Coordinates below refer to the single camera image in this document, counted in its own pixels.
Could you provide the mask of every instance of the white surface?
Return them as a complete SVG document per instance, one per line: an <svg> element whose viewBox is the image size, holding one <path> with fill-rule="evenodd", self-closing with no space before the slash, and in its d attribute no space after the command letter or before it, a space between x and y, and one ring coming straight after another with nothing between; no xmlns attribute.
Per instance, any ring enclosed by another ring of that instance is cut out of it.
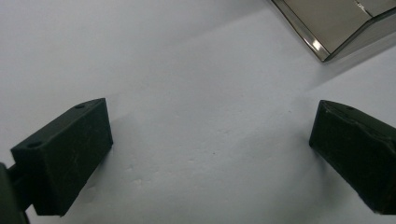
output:
<svg viewBox="0 0 396 224"><path fill-rule="evenodd" d="M395 35L322 64L266 0L1 1L0 27L1 161L94 98L115 140L66 216L33 224L396 221L307 144L320 99L396 126Z"/></svg>

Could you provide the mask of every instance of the shiny metal object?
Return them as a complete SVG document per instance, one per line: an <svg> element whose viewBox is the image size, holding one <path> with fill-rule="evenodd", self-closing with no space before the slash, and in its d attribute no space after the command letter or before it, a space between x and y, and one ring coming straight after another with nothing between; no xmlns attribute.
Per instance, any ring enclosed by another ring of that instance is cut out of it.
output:
<svg viewBox="0 0 396 224"><path fill-rule="evenodd" d="M396 0L272 1L323 62L396 31Z"/></svg>

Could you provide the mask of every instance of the screw hole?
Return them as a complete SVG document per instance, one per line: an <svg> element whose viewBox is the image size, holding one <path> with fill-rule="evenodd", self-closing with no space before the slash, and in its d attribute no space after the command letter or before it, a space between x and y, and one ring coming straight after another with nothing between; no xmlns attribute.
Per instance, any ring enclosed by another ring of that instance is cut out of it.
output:
<svg viewBox="0 0 396 224"><path fill-rule="evenodd" d="M85 105L76 105L75 106L75 109L82 109L82 108L84 108L85 107Z"/></svg>
<svg viewBox="0 0 396 224"><path fill-rule="evenodd" d="M41 146L41 144L43 144L43 142L41 142L41 141L33 142L33 143L27 145L27 147L30 147L30 148L32 148L32 147L39 147L39 146Z"/></svg>

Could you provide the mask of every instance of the tabletop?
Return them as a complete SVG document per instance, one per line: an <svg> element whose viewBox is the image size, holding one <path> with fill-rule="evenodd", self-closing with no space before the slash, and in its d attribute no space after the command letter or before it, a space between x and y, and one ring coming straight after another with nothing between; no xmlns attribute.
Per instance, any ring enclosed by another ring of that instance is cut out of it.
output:
<svg viewBox="0 0 396 224"><path fill-rule="evenodd" d="M269 0L1 1L0 156L106 97L114 146L47 223L394 223L308 145L319 100L396 126L396 34L321 63Z"/></svg>

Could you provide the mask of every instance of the white table surface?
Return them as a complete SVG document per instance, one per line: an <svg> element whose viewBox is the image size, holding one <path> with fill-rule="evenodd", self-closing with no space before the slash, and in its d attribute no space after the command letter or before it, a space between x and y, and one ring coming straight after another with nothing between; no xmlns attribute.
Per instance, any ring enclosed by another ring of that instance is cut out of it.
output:
<svg viewBox="0 0 396 224"><path fill-rule="evenodd" d="M2 162L95 98L115 141L66 216L32 224L396 221L308 145L321 99L396 126L396 35L323 64L268 0L2 0L0 28Z"/></svg>

